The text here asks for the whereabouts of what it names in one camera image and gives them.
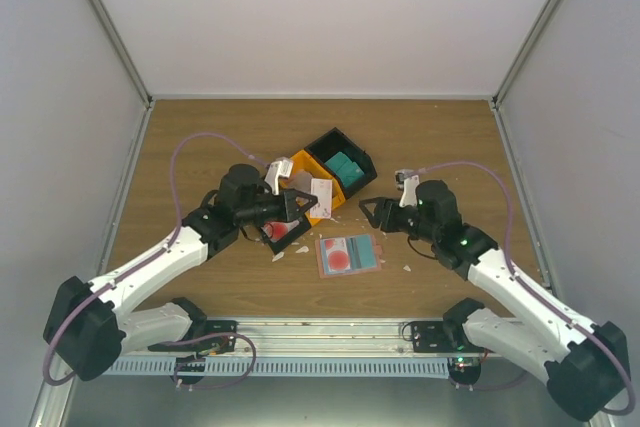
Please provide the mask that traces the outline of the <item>black bin with red cards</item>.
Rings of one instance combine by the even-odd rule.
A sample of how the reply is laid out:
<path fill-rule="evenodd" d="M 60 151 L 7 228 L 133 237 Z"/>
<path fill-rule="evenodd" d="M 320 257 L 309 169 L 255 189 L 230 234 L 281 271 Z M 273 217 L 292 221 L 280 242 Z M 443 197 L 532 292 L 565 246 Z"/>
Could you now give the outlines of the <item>black bin with red cards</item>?
<path fill-rule="evenodd" d="M 267 222 L 260 227 L 260 234 L 262 241 L 276 255 L 283 252 L 310 229 L 309 220 L 303 216 L 292 222 Z"/>

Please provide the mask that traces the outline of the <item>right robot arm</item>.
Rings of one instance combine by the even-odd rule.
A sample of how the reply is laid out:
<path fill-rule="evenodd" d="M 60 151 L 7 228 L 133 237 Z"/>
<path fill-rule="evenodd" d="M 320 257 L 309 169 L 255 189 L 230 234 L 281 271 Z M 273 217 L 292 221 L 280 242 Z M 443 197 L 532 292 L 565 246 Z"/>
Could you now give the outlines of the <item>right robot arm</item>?
<path fill-rule="evenodd" d="M 581 422 L 599 412 L 613 414 L 608 405 L 621 392 L 628 404 L 617 415 L 634 410 L 624 332 L 579 314 L 515 266 L 505 246 L 463 221 L 445 182 L 407 178 L 400 198 L 365 199 L 359 208 L 375 229 L 430 243 L 440 265 L 515 316 L 507 321 L 473 299 L 459 302 L 443 318 L 443 340 L 451 350 L 473 345 L 498 354 L 544 384 L 553 401 Z"/>

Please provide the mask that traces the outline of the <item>teal card stack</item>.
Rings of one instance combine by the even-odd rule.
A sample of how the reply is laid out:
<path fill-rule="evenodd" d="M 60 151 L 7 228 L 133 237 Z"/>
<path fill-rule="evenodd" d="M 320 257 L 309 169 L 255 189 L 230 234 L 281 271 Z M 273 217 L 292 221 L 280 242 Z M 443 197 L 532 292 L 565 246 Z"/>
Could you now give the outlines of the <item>teal card stack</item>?
<path fill-rule="evenodd" d="M 359 164 L 340 151 L 325 162 L 344 188 L 349 188 L 365 176 Z"/>

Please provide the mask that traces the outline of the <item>pink leather card holder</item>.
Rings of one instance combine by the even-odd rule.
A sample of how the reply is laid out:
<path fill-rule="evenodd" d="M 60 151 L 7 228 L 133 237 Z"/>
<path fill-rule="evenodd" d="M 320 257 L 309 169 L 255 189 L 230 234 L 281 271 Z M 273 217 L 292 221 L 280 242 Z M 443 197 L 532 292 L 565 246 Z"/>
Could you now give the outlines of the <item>pink leather card holder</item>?
<path fill-rule="evenodd" d="M 349 271 L 347 271 L 347 272 L 339 273 L 339 274 L 333 274 L 333 275 L 327 274 L 324 271 L 324 268 L 323 268 L 323 255 L 322 255 L 322 243 L 326 239 L 331 239 L 331 238 L 324 238 L 324 239 L 317 240 L 315 242 L 316 261 L 317 261 L 317 265 L 318 265 L 318 273 L 319 273 L 319 276 L 321 278 L 335 278 L 335 277 L 340 277 L 340 276 L 350 276 L 350 275 L 364 274 L 364 273 L 380 271 L 382 269 L 382 261 L 381 261 L 381 255 L 383 253 L 382 246 L 376 241 L 375 237 L 372 236 L 372 235 L 370 235 L 370 236 L 372 238 L 372 241 L 374 242 L 374 249 L 375 249 L 376 260 L 377 260 L 377 267 L 374 268 L 374 269 L 369 269 L 369 270 L 362 270 L 362 269 L 358 268 L 357 257 L 356 257 L 356 254 L 354 252 L 354 238 L 357 237 L 357 236 L 360 236 L 360 235 L 344 236 L 344 238 L 347 240 L 348 251 L 349 251 L 350 262 L 351 262 L 351 269 Z"/>

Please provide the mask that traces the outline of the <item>red circle credit card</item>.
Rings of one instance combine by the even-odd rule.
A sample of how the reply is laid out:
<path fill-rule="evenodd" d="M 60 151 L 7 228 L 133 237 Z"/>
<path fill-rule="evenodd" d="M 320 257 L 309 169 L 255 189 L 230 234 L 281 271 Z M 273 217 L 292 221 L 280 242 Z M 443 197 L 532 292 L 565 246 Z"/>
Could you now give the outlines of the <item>red circle credit card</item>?
<path fill-rule="evenodd" d="M 327 274 L 339 274 L 351 269 L 347 240 L 344 237 L 326 239 L 322 243 L 323 268 Z"/>

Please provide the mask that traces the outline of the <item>red circle card stack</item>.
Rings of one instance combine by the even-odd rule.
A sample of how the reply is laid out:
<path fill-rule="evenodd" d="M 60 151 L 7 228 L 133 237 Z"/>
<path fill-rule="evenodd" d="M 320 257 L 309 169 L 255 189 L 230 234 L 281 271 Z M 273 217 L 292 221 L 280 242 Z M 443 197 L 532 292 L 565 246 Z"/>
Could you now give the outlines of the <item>red circle card stack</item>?
<path fill-rule="evenodd" d="M 267 222 L 262 226 L 262 231 L 266 235 L 269 242 L 278 242 L 282 240 L 291 230 L 298 225 L 297 221 L 293 222 Z"/>

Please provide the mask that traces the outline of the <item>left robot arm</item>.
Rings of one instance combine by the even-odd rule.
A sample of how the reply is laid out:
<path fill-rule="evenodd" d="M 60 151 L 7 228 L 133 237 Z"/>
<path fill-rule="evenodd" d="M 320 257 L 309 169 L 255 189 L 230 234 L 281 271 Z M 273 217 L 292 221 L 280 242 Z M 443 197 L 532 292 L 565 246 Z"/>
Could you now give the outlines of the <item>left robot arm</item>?
<path fill-rule="evenodd" d="M 248 164 L 235 164 L 218 188 L 208 192 L 158 244 L 124 265 L 84 282 L 73 276 L 57 290 L 43 338 L 48 345 L 44 380 L 55 379 L 51 363 L 59 357 L 72 376 L 93 380 L 123 354 L 154 345 L 193 351 L 206 338 L 206 315 L 192 302 L 178 298 L 154 309 L 139 305 L 176 277 L 198 267 L 233 244 L 248 225 L 289 223 L 315 207 L 315 195 L 282 188 L 291 161 L 273 162 L 265 174 Z"/>

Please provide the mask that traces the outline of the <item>white patterned card stack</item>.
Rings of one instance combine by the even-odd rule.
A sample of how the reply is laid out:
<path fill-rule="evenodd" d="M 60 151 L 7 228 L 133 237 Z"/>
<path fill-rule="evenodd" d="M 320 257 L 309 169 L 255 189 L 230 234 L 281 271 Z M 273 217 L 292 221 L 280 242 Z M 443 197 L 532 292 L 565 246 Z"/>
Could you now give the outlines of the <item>white patterned card stack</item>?
<path fill-rule="evenodd" d="M 315 194 L 314 177 L 305 170 L 300 170 L 291 177 L 289 187 L 305 194 Z"/>

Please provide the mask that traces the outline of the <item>black bin with teal cards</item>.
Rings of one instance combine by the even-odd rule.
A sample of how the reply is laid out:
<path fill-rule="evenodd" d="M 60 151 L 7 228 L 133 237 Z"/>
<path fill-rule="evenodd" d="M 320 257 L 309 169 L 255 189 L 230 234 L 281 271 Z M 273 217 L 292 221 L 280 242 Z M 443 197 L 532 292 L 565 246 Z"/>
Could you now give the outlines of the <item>black bin with teal cards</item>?
<path fill-rule="evenodd" d="M 336 127 L 308 144 L 305 150 L 338 182 L 346 199 L 377 178 L 369 154 Z"/>

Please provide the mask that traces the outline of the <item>teal credit card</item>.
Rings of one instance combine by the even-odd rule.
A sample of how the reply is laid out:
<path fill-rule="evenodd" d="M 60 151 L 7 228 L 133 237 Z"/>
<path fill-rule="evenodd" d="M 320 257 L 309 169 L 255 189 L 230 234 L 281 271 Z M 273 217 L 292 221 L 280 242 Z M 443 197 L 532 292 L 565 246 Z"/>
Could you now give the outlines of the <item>teal credit card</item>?
<path fill-rule="evenodd" d="M 354 252 L 359 269 L 369 270 L 377 267 L 374 242 L 370 235 L 360 235 L 354 238 Z"/>

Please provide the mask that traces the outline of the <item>aluminium mounting rail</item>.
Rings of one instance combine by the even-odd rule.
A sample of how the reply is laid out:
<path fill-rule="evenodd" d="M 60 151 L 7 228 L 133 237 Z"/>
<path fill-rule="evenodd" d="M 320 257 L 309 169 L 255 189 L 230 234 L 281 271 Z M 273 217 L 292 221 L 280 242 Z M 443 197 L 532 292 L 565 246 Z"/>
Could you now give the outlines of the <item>aluminium mounting rail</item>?
<path fill-rule="evenodd" d="M 205 352 L 212 356 L 249 357 L 249 338 L 264 357 L 395 358 L 415 357 L 410 321 L 403 318 L 239 317 L 235 333 L 206 341 L 202 347 L 173 347 L 163 355 L 186 356 Z"/>

